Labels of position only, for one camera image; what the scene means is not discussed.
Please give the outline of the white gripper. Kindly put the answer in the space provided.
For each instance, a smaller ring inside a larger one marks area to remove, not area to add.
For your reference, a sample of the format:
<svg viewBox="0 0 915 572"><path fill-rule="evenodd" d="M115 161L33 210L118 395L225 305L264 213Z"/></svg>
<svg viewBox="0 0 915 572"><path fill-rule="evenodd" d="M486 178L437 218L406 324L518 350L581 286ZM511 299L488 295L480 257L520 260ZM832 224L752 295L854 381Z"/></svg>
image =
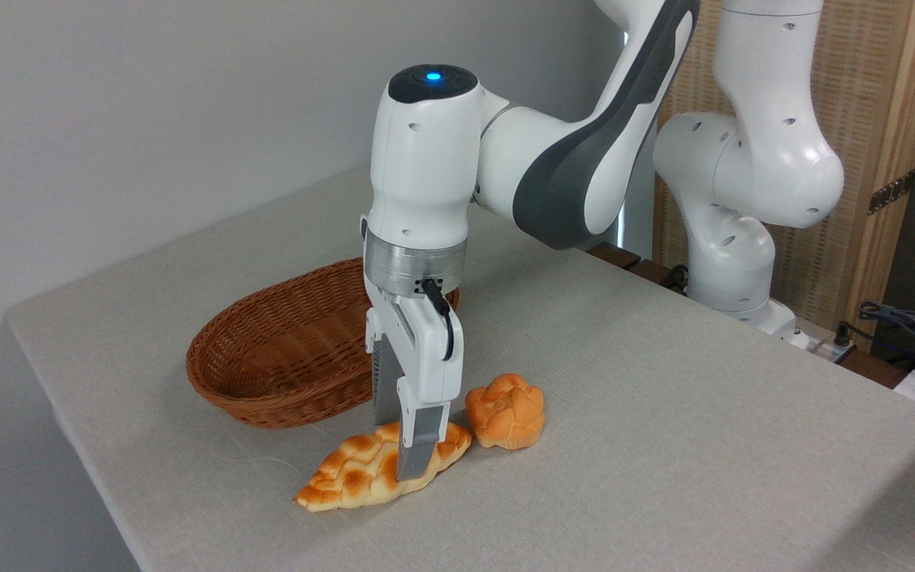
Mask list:
<svg viewBox="0 0 915 572"><path fill-rule="evenodd" d="M400 422L397 481L424 477L446 438L451 400L461 391L462 330L440 278L421 278L407 296L364 280L372 307L365 345L372 358L375 426Z"/></svg>

